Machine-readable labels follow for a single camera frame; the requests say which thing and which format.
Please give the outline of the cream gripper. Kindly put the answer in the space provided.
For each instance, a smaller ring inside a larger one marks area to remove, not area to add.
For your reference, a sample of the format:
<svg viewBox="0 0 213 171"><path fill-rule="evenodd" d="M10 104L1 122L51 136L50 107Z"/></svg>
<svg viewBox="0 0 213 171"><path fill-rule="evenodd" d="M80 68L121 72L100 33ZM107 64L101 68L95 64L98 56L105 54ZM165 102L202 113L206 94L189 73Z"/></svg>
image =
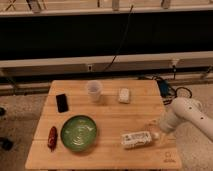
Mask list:
<svg viewBox="0 0 213 171"><path fill-rule="evenodd" d="M146 124L146 129L151 133L155 143L163 143L165 139L165 133L160 129L157 120L150 120Z"/></svg>

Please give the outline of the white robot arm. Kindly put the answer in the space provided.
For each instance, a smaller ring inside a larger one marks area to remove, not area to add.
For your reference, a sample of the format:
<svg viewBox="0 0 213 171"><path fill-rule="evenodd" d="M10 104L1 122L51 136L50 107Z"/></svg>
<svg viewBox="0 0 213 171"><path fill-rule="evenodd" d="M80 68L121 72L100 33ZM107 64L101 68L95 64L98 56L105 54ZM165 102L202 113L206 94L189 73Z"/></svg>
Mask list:
<svg viewBox="0 0 213 171"><path fill-rule="evenodd" d="M177 97L172 100L169 110L157 119L148 122L164 134L174 132L184 122L191 123L213 142L213 118L202 112L202 103L193 98Z"/></svg>

